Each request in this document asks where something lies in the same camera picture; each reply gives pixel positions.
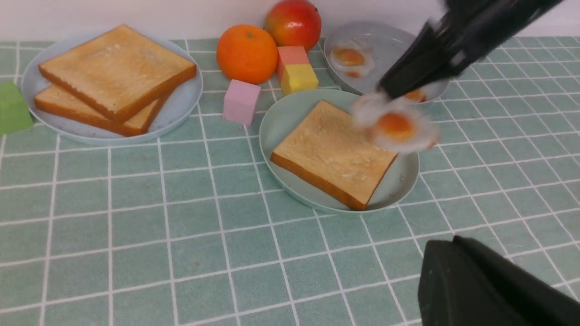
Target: green block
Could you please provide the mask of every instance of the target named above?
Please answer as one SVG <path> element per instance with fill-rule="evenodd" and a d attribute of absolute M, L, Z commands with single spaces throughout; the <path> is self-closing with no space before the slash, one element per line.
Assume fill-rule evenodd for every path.
<path fill-rule="evenodd" d="M 0 135 L 33 125 L 34 121 L 18 87 L 12 82 L 0 84 Z"/>

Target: gray plate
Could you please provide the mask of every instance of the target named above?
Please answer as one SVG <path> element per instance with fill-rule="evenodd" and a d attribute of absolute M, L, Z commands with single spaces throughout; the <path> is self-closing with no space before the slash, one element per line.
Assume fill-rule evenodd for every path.
<path fill-rule="evenodd" d="M 124 137 L 104 129 L 58 117 L 36 108 L 34 105 L 34 96 L 50 85 L 50 83 L 40 74 L 38 65 L 43 61 L 60 55 L 104 32 L 106 31 L 77 36 L 55 43 L 39 53 L 30 62 L 24 70 L 20 90 L 32 115 L 40 122 L 66 138 L 97 146 L 119 146 L 147 142 L 172 131 L 185 121 L 185 119 L 187 119 L 191 114 L 193 108 L 197 105 L 197 102 L 200 100 L 201 92 L 204 88 L 204 80 L 199 66 L 195 78 L 181 84 L 173 91 L 167 102 L 165 102 L 165 105 L 163 105 L 161 112 L 159 112 L 156 119 L 149 127 L 149 132 L 144 135 Z M 175 52 L 187 60 L 195 62 L 187 51 L 173 42 L 147 35 L 143 32 L 141 33 L 159 45 Z"/>
<path fill-rule="evenodd" d="M 270 161 L 270 156 L 280 144 L 308 115 L 320 100 L 350 112 L 350 105 L 359 96 L 333 89 L 315 89 L 294 93 L 274 103 L 260 125 L 260 149 L 266 165 L 287 192 L 304 204 L 331 214 L 361 214 L 384 209 L 403 199 L 415 185 L 419 176 L 417 153 L 399 155 L 373 194 L 368 209 L 351 211 L 347 206 L 322 190 L 303 181 L 293 173 Z"/>
<path fill-rule="evenodd" d="M 331 50 L 338 41 L 358 38 L 369 42 L 374 48 L 375 69 L 361 78 L 353 78 L 335 70 L 328 61 Z M 416 36 L 374 21 L 353 21 L 335 29 L 324 41 L 324 57 L 328 70 L 336 83 L 344 90 L 355 94 L 367 94 L 376 90 L 383 75 L 403 56 Z M 424 86 L 427 102 L 441 96 L 449 85 L 449 80 L 438 81 Z"/>

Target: bread slice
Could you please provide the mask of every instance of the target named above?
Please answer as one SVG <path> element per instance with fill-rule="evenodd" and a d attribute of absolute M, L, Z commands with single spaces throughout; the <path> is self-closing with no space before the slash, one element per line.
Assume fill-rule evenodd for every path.
<path fill-rule="evenodd" d="M 270 160 L 354 211 L 363 211 L 396 158 L 355 129 L 350 114 L 320 101 Z"/>
<path fill-rule="evenodd" d="M 118 123 L 197 74 L 195 63 L 126 25 L 49 59 L 38 69 L 51 84 Z"/>
<path fill-rule="evenodd" d="M 34 97 L 34 103 L 39 110 L 44 112 L 131 137 L 147 133 L 170 95 L 171 92 L 162 95 L 123 124 L 107 119 L 71 93 L 55 85 L 38 93 Z"/>

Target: white wall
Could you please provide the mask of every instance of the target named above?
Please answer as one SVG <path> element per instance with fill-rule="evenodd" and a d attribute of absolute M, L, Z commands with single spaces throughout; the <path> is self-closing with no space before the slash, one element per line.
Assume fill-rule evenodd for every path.
<path fill-rule="evenodd" d="M 439 18 L 442 0 L 312 0 L 323 35 L 350 20 L 374 19 L 416 33 Z M 127 23 L 167 38 L 218 37 L 238 23 L 261 26 L 276 0 L 0 0 L 0 40 L 62 39 Z M 580 0 L 559 7 L 521 35 L 580 35 Z"/>

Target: yellow block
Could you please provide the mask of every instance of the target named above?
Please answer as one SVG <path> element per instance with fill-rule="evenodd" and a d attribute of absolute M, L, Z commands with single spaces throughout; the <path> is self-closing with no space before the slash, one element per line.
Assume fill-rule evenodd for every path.
<path fill-rule="evenodd" d="M 309 64 L 289 64 L 284 67 L 280 87 L 284 95 L 318 87 L 318 78 Z"/>

